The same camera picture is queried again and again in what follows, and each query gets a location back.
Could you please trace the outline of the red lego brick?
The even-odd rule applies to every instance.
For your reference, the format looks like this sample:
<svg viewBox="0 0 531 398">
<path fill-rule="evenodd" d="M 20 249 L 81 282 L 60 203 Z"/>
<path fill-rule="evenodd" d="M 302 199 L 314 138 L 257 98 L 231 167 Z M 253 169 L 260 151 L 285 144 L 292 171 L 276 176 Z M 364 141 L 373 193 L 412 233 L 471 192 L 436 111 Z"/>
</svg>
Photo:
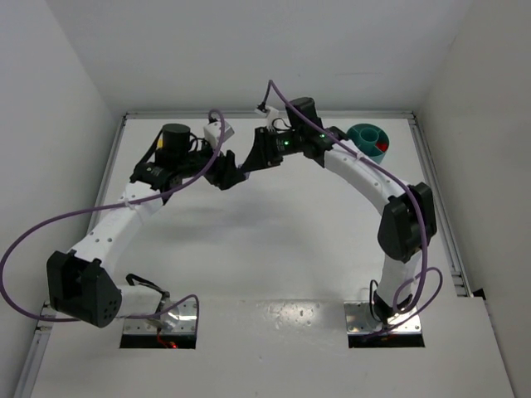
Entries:
<svg viewBox="0 0 531 398">
<path fill-rule="evenodd" d="M 387 151 L 387 149 L 388 149 L 388 144 L 385 143 L 385 142 L 378 142 L 378 143 L 376 143 L 376 147 L 377 147 L 380 151 L 382 151 L 383 153 L 385 153 L 385 152 Z"/>
</svg>

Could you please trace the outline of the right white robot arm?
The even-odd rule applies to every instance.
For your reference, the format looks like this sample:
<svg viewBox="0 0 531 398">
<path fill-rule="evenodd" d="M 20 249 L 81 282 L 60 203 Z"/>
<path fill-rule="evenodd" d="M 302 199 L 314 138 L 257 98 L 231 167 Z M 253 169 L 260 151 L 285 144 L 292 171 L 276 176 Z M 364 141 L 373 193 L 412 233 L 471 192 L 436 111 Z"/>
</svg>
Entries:
<svg viewBox="0 0 531 398">
<path fill-rule="evenodd" d="M 266 126 L 256 129 L 243 171 L 276 167 L 286 156 L 301 153 L 354 187 L 381 217 L 377 239 L 385 257 L 382 276 L 370 299 L 373 314 L 384 323 L 412 311 L 421 296 L 420 290 L 412 290 L 412 283 L 426 282 L 427 248 L 437 232 L 431 188 L 424 182 L 408 184 L 384 170 L 375 160 L 383 153 L 379 136 L 363 140 L 353 129 L 325 128 L 312 98 L 292 100 L 285 110 L 289 123 L 279 131 L 275 126 L 277 109 L 265 102 L 257 105 Z"/>
</svg>

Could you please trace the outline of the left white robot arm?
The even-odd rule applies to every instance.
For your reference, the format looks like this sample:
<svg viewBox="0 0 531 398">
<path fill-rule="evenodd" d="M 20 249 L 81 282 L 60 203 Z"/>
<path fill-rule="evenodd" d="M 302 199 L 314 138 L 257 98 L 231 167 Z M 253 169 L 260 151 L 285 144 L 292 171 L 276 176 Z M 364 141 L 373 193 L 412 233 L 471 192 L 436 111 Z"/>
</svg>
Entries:
<svg viewBox="0 0 531 398">
<path fill-rule="evenodd" d="M 185 124 L 165 124 L 135 165 L 116 206 L 68 252 L 51 255 L 46 274 L 53 309 L 98 328 L 116 318 L 152 318 L 161 310 L 168 292 L 145 279 L 117 285 L 114 269 L 130 241 L 183 180 L 200 172 L 217 187 L 245 180 L 234 153 L 218 147 L 234 134 L 232 126 L 210 119 L 203 132 L 198 138 Z"/>
</svg>

